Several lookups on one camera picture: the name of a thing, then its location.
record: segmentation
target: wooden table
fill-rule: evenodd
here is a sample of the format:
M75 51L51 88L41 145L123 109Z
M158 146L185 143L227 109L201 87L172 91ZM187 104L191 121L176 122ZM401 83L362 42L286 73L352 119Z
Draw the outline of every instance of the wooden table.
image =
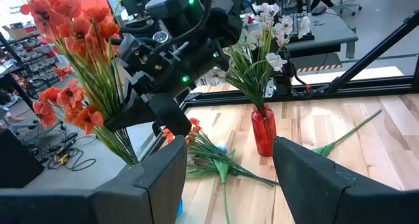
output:
M399 190L419 189L419 95L270 103L279 136L309 149L335 141L379 109L383 112L341 143L329 159ZM213 143L228 142L234 160L253 173L276 179L272 158L259 156L251 126L252 105L193 107ZM294 223L281 187L229 176L231 223ZM181 223L225 223L217 176L187 180Z

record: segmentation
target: green flower stem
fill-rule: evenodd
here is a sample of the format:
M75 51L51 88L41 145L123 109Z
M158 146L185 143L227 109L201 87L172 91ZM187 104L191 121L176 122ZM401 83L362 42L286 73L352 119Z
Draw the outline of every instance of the green flower stem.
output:
M354 127L352 130L350 130L349 132L347 132L345 135L343 135L342 137L340 137L339 139L337 139L336 141L330 143L329 145L325 145L323 147L320 148L315 148L312 151L323 156L323 157L327 157L330 155L330 153L332 152L332 150L340 143L342 143L344 140L348 139L353 133L355 133L358 129L360 129L363 125L365 125L367 122L371 121L371 119L375 118L379 113L381 113L381 109L378 110L376 113L374 113L373 115L371 115L370 117L368 117L367 119L365 119L364 121L362 121L361 123L359 123L356 127Z
M230 217L228 216L228 208L227 208L227 192L225 190L225 183L223 183L223 190L224 190L224 213L225 213L225 221L227 224L230 224Z

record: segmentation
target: desk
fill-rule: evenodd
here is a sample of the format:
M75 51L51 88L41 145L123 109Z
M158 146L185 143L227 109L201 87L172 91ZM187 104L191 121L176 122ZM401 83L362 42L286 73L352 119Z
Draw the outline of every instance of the desk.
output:
M363 78L385 77L381 76L384 69L373 70L362 73ZM386 70L401 75L394 67ZM331 77L317 75L323 81ZM382 109L381 114L332 151L329 159L395 189L419 189L418 94L274 102L270 106L275 112L278 135L309 149L335 141ZM272 159L257 153L251 112L252 105L247 104L193 107L186 114L201 120L203 131L214 143L224 140L230 149L236 149L237 163L258 176L276 179ZM229 176L227 195L232 224L294 223L279 186L271 188L247 177ZM187 180L182 197L183 213L177 224L225 223L223 192L217 176Z
M348 27L343 19L333 9L318 16L310 16L314 40L288 43L285 47L291 52L291 57L326 54L330 48L339 47L344 43L353 43L358 36ZM249 31L257 28L257 24L249 26Z

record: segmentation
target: flower bouquet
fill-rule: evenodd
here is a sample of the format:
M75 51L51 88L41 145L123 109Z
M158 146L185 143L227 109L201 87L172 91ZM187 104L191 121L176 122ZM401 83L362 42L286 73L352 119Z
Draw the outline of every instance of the flower bouquet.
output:
M227 48L230 56L230 68L224 80L250 99L255 105L251 114L253 131L255 134L257 151L265 157L272 156L273 139L276 136L274 113L264 103L266 85L273 72L282 72L287 63L279 54L293 35L293 20L284 17L275 23L276 15L280 11L277 5L267 3L258 6L260 14L255 17L258 21L256 29L247 25L245 18L244 29L237 44ZM305 16L301 20L299 38L310 32L310 19ZM271 51L272 41L278 45L276 52Z
M63 89L49 88L33 103L35 113L46 128L57 121L54 107L60 108L65 122L95 135L128 165L138 163L126 128L111 132L103 122L123 107L120 73L113 60L110 37L119 28L108 7L82 9L79 0L29 0L21 7L31 14L44 41L52 43L77 74ZM69 67L56 69L63 79Z
M246 170L234 160L234 152L232 150L227 153L228 148L219 148L215 146L211 140L203 133L202 128L199 125L199 120L191 118L189 119L192 128L188 136L185 136L185 141L188 150L188 165L187 165L187 178L202 178L214 174L220 175L221 184L224 192L224 208L227 223L230 223L228 217L227 208L227 194L226 194L226 182L227 174L241 175L261 181L271 187L279 185L278 182L265 179L263 177L256 176L250 171ZM174 135L168 130L164 129L163 136L168 140L168 143L174 140Z

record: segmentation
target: blue object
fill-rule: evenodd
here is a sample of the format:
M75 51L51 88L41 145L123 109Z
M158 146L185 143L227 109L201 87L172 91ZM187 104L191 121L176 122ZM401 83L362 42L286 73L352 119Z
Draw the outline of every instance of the blue object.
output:
M183 211L183 203L182 203L182 198L181 198L181 202L179 203L179 208L177 209L176 218L178 218L182 214L182 211Z

